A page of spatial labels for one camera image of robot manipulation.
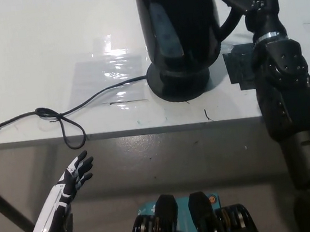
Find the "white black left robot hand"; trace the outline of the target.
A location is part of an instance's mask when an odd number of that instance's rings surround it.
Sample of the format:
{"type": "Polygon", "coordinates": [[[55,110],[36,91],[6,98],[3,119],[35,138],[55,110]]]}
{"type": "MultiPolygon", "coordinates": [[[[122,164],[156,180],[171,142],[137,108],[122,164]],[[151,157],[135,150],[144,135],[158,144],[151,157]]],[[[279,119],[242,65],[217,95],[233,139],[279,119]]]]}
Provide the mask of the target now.
{"type": "Polygon", "coordinates": [[[83,151],[66,167],[51,188],[33,232],[63,232],[71,202],[78,190],[93,176],[90,172],[93,160],[93,157],[87,157],[87,151],[83,151]]]}

